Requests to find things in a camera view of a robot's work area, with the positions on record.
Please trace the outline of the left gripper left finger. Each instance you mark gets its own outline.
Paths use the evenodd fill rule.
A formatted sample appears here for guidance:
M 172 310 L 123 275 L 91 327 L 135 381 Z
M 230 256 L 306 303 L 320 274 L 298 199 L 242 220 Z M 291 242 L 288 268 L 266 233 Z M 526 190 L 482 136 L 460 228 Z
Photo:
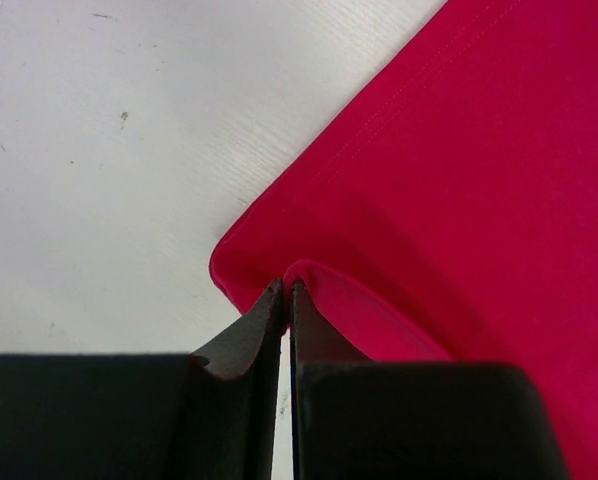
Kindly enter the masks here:
M 267 479 L 283 287 L 191 353 L 0 354 L 0 479 Z

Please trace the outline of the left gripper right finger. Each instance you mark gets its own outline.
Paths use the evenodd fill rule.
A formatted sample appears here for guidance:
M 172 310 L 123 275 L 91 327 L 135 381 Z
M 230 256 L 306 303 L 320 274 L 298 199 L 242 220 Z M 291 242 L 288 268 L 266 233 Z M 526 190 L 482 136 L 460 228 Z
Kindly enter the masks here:
M 290 294 L 298 479 L 565 479 L 539 393 L 501 363 L 374 362 Z

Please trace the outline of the magenta t shirt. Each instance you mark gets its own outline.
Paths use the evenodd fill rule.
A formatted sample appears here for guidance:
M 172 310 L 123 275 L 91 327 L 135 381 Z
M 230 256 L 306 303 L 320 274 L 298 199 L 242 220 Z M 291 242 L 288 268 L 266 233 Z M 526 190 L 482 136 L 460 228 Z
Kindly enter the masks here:
M 598 1 L 450 1 L 221 238 L 378 361 L 522 368 L 598 479 Z

